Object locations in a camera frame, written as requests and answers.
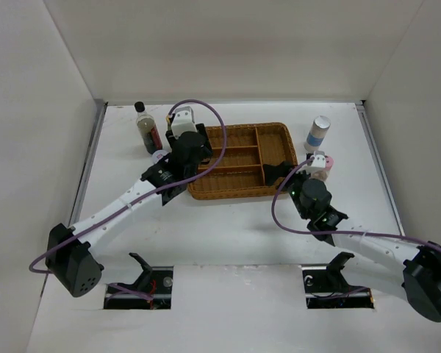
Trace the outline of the dark sauce bottle black cap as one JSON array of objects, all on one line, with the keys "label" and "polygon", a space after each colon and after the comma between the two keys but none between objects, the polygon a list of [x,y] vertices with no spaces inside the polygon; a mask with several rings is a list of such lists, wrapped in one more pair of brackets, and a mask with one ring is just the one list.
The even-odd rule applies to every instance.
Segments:
[{"label": "dark sauce bottle black cap", "polygon": [[152,115],[148,114],[146,106],[143,102],[137,101],[134,104],[137,112],[137,129],[143,139],[143,144],[149,154],[162,149],[162,141],[158,133],[155,120]]}]

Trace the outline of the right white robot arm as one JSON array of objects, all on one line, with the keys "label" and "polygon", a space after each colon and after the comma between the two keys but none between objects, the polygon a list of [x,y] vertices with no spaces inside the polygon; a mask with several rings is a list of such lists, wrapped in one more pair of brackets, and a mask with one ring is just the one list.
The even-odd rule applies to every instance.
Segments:
[{"label": "right white robot arm", "polygon": [[300,217],[308,222],[304,234],[342,249],[328,265],[326,282],[337,291],[372,288],[407,302],[422,317],[441,322],[441,246],[411,237],[371,232],[354,224],[331,205],[326,184],[314,178],[326,171],[328,157],[310,155],[293,165],[264,164],[265,183],[282,183]]}]

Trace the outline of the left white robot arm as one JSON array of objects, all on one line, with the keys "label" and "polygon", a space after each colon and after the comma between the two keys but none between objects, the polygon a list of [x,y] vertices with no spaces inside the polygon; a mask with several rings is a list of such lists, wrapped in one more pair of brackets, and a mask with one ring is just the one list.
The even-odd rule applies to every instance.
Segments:
[{"label": "left white robot arm", "polygon": [[103,210],[49,233],[45,264],[74,298],[84,296],[101,279],[104,266],[96,261],[98,249],[125,230],[140,211],[164,206],[187,189],[198,167],[212,156],[206,128],[183,132],[173,141],[172,152],[148,168],[125,194]]}]

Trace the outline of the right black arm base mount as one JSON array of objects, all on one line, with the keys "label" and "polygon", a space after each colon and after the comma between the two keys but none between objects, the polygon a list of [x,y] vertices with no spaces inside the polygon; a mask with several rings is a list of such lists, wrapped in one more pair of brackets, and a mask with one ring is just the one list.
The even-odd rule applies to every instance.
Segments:
[{"label": "right black arm base mount", "polygon": [[342,270],[354,255],[340,252],[330,263],[302,267],[306,307],[310,310],[373,309],[369,288],[349,285]]}]

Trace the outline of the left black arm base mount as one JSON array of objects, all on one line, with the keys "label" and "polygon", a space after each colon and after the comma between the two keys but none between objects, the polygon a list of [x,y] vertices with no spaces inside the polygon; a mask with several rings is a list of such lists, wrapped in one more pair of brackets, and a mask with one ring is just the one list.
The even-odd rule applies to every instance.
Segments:
[{"label": "left black arm base mount", "polygon": [[171,309],[174,267],[152,267],[139,254],[129,253],[141,267],[131,282],[116,282],[106,289],[105,310]]}]

